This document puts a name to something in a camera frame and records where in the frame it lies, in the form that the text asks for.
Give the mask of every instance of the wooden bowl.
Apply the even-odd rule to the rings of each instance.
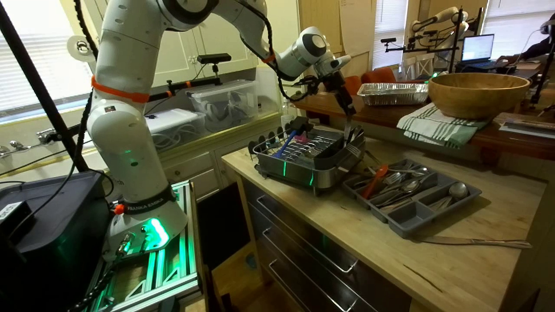
[[[430,79],[429,95],[447,116],[492,118],[520,104],[530,81],[508,75],[459,73]]]

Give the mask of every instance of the orange chair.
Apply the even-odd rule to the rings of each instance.
[[[356,95],[362,86],[362,81],[358,76],[350,76],[345,78],[345,87],[350,95]]]
[[[424,83],[425,80],[397,81],[391,67],[376,68],[362,75],[362,83]]]

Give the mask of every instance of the window blind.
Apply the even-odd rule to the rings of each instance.
[[[376,28],[374,34],[374,53],[372,68],[399,64],[403,58],[402,51],[385,52],[385,46],[380,40],[397,38],[390,43],[390,48],[395,44],[403,46],[405,40],[405,24],[407,20],[408,0],[377,0],[376,2]]]
[[[73,59],[67,39],[74,33],[58,0],[2,0],[38,73],[57,104],[85,98],[90,68]],[[0,113],[40,108],[39,101],[0,33]]]
[[[555,13],[553,0],[491,0],[486,13],[483,34],[495,34],[492,58],[519,54],[547,35],[535,32]]]

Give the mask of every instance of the striped towel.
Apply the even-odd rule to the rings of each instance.
[[[405,130],[406,137],[417,141],[460,148],[474,136],[476,131],[488,123],[489,120],[468,120],[445,116],[431,103],[402,117],[397,128]]]

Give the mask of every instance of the gray cutlery tray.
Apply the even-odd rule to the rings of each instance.
[[[405,159],[398,163],[391,164],[391,167],[404,165],[407,161],[413,163],[413,169],[424,167],[424,165],[414,162],[413,160]],[[380,219],[383,223],[388,223],[397,235],[403,238],[409,237],[411,234],[417,232],[422,227],[431,223],[435,219],[451,213],[455,210],[461,209],[466,206],[474,198],[482,194],[482,191],[468,185],[468,196],[462,200],[455,202],[440,211],[434,211],[430,206],[449,196],[449,188],[451,185],[460,182],[444,174],[441,174],[428,166],[425,166],[430,175],[422,181],[423,191],[413,195],[412,201],[401,205],[390,212],[383,212],[376,205],[380,205],[385,200],[390,198],[388,192],[376,195],[370,199],[363,198],[360,193],[366,186],[356,186],[361,182],[370,182],[371,177],[358,175],[343,182],[343,188],[347,191],[348,195],[355,198],[361,205],[372,211],[372,214]]]

